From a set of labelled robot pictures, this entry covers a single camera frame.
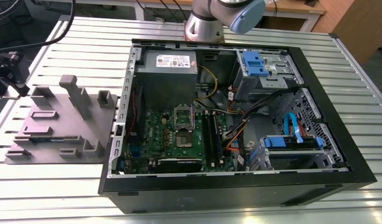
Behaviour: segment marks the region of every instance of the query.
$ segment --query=table surface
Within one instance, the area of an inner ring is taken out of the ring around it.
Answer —
[[[160,3],[159,0],[140,0],[140,2],[153,2]],[[173,4],[172,0],[164,0],[167,4]],[[180,5],[191,5],[193,0],[177,0]],[[277,0],[277,11],[285,13],[305,13],[305,14],[324,14],[326,8],[319,2],[316,2],[313,7],[304,4],[304,0]],[[267,5],[265,11],[275,11],[275,4]]]
[[[60,21],[49,39],[61,32]],[[89,94],[108,89],[120,95],[132,38],[183,40],[183,24],[76,17],[66,37],[44,47],[30,66],[28,85],[54,93],[62,74],[77,75]],[[29,112],[32,100],[9,101],[0,115],[0,221],[18,223],[132,224],[317,223],[382,224],[382,95],[340,42],[327,34],[253,29],[245,35],[224,30],[227,42],[300,47],[346,123],[378,182],[307,206],[172,214],[122,215],[97,195],[101,164],[5,165],[4,154]]]

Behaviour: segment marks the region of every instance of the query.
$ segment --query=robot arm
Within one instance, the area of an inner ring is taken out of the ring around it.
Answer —
[[[223,25],[237,34],[247,33],[265,11],[264,0],[193,0],[185,25],[189,41],[219,42]]]

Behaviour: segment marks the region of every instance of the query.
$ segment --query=power supply label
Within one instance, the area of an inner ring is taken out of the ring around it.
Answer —
[[[159,55],[156,58],[156,67],[191,68],[189,56],[185,56],[185,55]]]

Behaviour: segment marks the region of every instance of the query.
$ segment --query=black computer chassis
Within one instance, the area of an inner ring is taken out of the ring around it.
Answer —
[[[180,44],[189,44],[184,41],[135,39],[132,42],[152,45],[155,49],[164,49],[165,44],[172,43],[177,48]],[[192,44],[208,45],[211,49],[253,47],[288,50],[350,172],[106,178],[110,153],[106,150],[98,194],[106,196],[124,213],[151,213],[305,205],[336,192],[376,182],[300,48],[203,42]]]

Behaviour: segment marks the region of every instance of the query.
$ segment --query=motherboard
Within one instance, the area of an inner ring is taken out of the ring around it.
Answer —
[[[125,173],[233,171],[232,156],[223,154],[217,139],[227,128],[223,113],[193,112],[185,107],[169,112],[148,110],[143,143],[124,146]]]

